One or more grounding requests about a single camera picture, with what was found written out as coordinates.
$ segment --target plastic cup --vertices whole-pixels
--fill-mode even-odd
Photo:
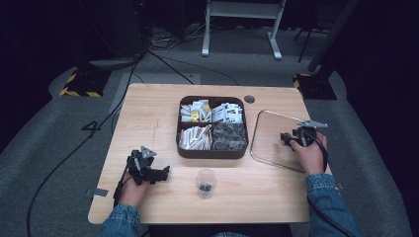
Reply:
[[[200,170],[195,176],[195,184],[198,189],[198,196],[207,199],[213,194],[218,177],[215,172],[209,169]]]

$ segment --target metal stand leg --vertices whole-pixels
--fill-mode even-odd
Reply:
[[[312,29],[310,29],[310,30],[308,31],[307,38],[305,39],[304,46],[302,47],[302,51],[301,51],[301,54],[299,55],[298,62],[301,62],[302,55],[304,54],[304,52],[305,52],[305,48],[307,47],[307,44],[308,44],[308,40],[310,39],[311,32],[312,32]]]
[[[208,56],[210,54],[210,0],[207,1],[206,10],[206,34],[204,35],[203,52],[202,56]]]
[[[274,29],[272,33],[267,33],[269,43],[271,44],[272,51],[274,52],[275,59],[281,60],[283,56],[281,55],[280,49],[278,48],[278,43],[275,37],[277,36],[278,26],[280,25],[281,17],[284,13],[284,7],[286,4],[286,0],[283,0],[280,4],[280,8],[278,9],[277,18],[275,19]]]

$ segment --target wooden table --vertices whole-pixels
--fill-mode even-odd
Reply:
[[[253,96],[255,103],[244,102],[247,95]],[[250,144],[237,160],[186,159],[178,154],[175,139],[179,102],[186,96],[242,100],[249,142],[257,115],[263,110],[309,119],[301,95],[294,88],[131,84],[97,187],[109,192],[106,197],[94,197],[89,221],[102,223],[110,214],[126,157],[141,145],[157,153],[153,169],[171,167],[168,180],[148,190],[139,209],[142,223],[308,221],[305,174],[255,161],[249,152]],[[209,199],[198,197],[195,187],[195,174],[203,168],[211,168],[218,175]]]

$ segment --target denim sleeve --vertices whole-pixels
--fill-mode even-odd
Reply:
[[[308,198],[329,219],[347,229],[354,236],[361,236],[354,218],[335,188],[333,176],[315,174],[305,180]],[[323,220],[310,209],[310,236],[346,236],[331,224]]]
[[[138,211],[130,205],[118,204],[102,223],[99,236],[139,236]]]

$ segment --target sorting tray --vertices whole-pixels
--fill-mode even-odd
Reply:
[[[180,134],[183,129],[188,129],[193,126],[204,127],[208,124],[211,124],[210,132],[213,132],[213,129],[217,125],[217,122],[188,122],[188,121],[181,121],[181,105],[190,105],[194,101],[198,100],[209,100],[209,106],[211,109],[214,109],[220,106],[223,103],[230,103],[230,104],[237,104],[241,107],[242,111],[242,125],[245,131],[244,137],[246,140],[246,145],[244,145],[243,149],[240,150],[187,150],[183,149],[179,146],[180,141]],[[247,124],[246,124],[246,115],[244,111],[243,102],[241,100],[234,98],[234,97],[206,97],[206,96],[188,96],[184,97],[179,104],[179,115],[178,115],[178,126],[176,130],[176,146],[178,149],[179,155],[184,158],[191,158],[191,159],[239,159],[244,156],[246,152],[247,146],[249,144],[248,132],[247,132]]]

